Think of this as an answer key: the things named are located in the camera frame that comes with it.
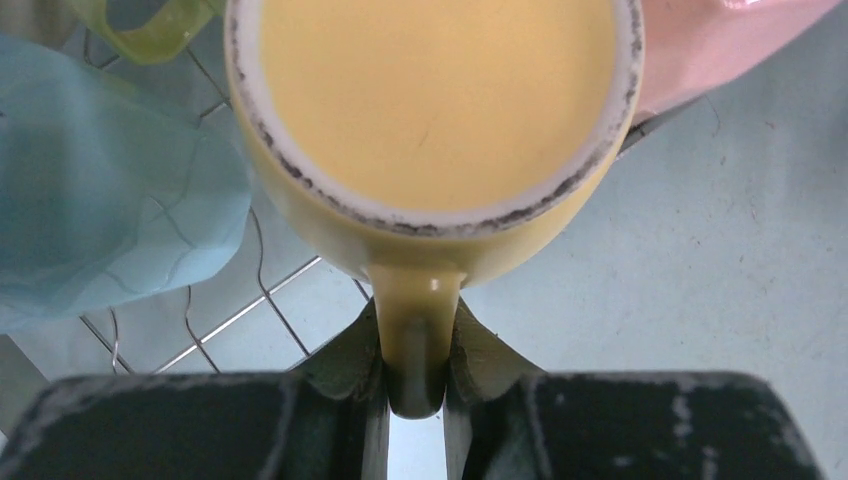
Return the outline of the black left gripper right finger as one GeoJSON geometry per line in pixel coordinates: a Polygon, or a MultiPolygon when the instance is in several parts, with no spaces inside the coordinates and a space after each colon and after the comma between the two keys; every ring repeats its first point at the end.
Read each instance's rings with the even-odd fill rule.
{"type": "Polygon", "coordinates": [[[819,479],[782,400],[730,371],[548,372],[457,310],[452,479],[819,479]]]}

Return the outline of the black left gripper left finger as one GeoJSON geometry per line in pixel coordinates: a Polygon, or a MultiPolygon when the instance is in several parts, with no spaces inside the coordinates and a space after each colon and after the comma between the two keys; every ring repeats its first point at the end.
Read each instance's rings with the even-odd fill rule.
{"type": "Polygon", "coordinates": [[[389,414],[376,312],[287,371],[78,376],[44,389],[5,479],[383,479],[389,414]]]}

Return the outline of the yellow mug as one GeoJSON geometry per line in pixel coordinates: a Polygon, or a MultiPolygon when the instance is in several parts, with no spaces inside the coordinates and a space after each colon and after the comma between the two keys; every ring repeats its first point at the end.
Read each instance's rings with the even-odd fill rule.
{"type": "Polygon", "coordinates": [[[388,396],[443,402],[462,289],[532,258],[638,103],[638,1],[232,1],[231,102],[297,234],[367,283],[388,396]]]}

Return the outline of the light blue mug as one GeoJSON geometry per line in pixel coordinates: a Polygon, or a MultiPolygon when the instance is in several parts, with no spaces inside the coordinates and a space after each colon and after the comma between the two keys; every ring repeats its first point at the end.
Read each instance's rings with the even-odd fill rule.
{"type": "Polygon", "coordinates": [[[1,329],[206,280],[241,243],[243,157],[178,108],[1,39],[1,329]]]}

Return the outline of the pink faceted mug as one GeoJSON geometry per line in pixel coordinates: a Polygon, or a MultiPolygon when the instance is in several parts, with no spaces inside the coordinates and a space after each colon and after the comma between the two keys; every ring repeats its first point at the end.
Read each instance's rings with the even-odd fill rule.
{"type": "Polygon", "coordinates": [[[635,125],[743,75],[838,0],[647,0],[646,56],[635,125]]]}

